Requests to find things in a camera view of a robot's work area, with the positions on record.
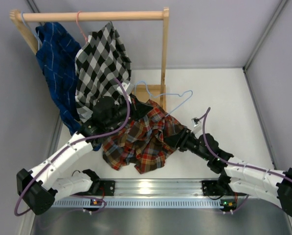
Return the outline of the red orange plaid shirt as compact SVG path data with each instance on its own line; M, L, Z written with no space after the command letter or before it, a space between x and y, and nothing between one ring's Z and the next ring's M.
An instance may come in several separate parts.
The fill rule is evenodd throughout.
M166 159L176 151L164 138L180 133L184 126L156 102L149 99L146 103L153 108L146 116L126 124L103 142L103 159L111 168L119 170L134 164L144 174L164 167Z

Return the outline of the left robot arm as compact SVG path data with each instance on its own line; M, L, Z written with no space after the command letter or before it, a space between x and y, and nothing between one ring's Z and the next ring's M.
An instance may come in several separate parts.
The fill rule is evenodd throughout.
M140 102L134 95L122 96L116 104L112 97L98 99L93 113L71 139L57 152L30 170L21 169L16 175L19 200L24 201L35 215L45 213L58 200L86 192L95 195L100 179L92 170L84 170L63 178L62 174L78 159L91 152L94 145L119 132L129 120L140 120L152 106Z

